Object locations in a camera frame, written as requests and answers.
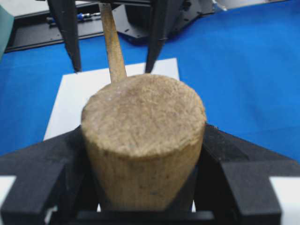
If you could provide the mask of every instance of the blue table surface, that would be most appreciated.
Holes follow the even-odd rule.
[[[210,124],[300,162],[299,40],[300,1],[291,0],[201,18],[159,59],[177,58]],[[145,45],[120,43],[126,64],[145,61]],[[108,67],[104,37],[80,49],[83,71]],[[63,44],[3,55],[0,154],[43,140],[62,75],[72,72]]]

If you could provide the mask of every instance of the wooden cylinder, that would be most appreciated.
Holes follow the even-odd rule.
[[[104,209],[166,209],[198,160],[205,123],[196,92],[166,76],[131,76],[92,96],[81,127]]]

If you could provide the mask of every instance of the white paper sheet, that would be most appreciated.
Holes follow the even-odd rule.
[[[270,177],[279,201],[281,225],[300,224],[300,177]]]
[[[126,66],[127,76],[143,74],[145,63]],[[158,60],[153,74],[166,75],[179,80],[175,58]],[[98,69],[64,75],[52,109],[44,140],[74,130],[80,125],[81,111],[89,98],[110,84],[109,69]]]
[[[0,176],[0,210],[1,207],[15,182],[16,176]],[[0,225],[3,225],[3,220],[0,213]]]

